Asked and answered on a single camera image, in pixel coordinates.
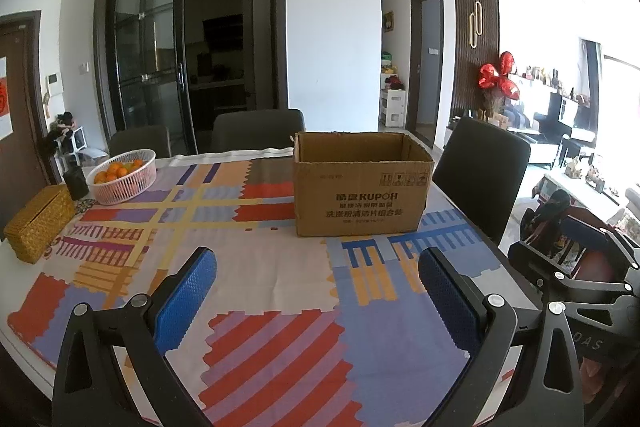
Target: black container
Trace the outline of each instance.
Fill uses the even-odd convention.
[[[70,167],[62,177],[65,179],[66,188],[69,189],[72,200],[81,200],[89,193],[89,187],[86,185],[81,168]]]

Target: heart-shaped balloon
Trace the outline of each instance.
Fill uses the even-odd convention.
[[[480,68],[480,78],[478,78],[478,86],[481,89],[491,89],[498,82],[500,75],[495,70],[493,64],[485,64]]]
[[[507,98],[510,98],[511,100],[520,99],[520,88],[506,76],[501,76],[498,79],[498,87],[502,91],[502,94]]]
[[[500,74],[502,76],[507,76],[513,70],[513,65],[516,61],[511,55],[510,52],[504,52],[500,55]]]

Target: colorful patterned tablecloth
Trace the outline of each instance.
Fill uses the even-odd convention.
[[[78,216],[47,251],[8,324],[52,367],[77,303],[106,309],[151,293],[204,246],[216,281],[166,357],[217,427],[421,425],[468,354],[420,283],[417,255],[439,247],[485,293],[534,308],[434,185],[417,232],[300,238],[290,157],[187,160],[134,200]],[[156,419],[116,355],[141,414]]]

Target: metal screw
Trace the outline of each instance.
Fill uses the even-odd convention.
[[[549,311],[552,312],[554,315],[559,315],[562,313],[562,311],[564,311],[562,309],[562,303],[560,302],[549,302],[548,306],[549,306]]]
[[[139,293],[137,295],[133,295],[131,300],[129,301],[134,308],[142,308],[148,301],[148,298],[145,294]]]
[[[494,308],[502,308],[504,306],[504,299],[497,293],[489,295],[487,300],[489,301],[489,304],[491,304],[491,306],[493,306]]]
[[[88,309],[89,307],[86,304],[84,304],[84,302],[81,302],[74,308],[74,315],[77,315],[78,317],[80,317],[81,315],[84,315]]]

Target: blue gripper pad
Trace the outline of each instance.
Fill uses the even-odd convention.
[[[205,250],[156,315],[154,342],[162,356],[177,349],[195,317],[213,281],[216,279],[216,256]]]
[[[422,252],[418,263],[420,281],[436,306],[453,342],[458,349],[467,351],[473,358],[482,343],[478,319],[473,308],[429,251]]]

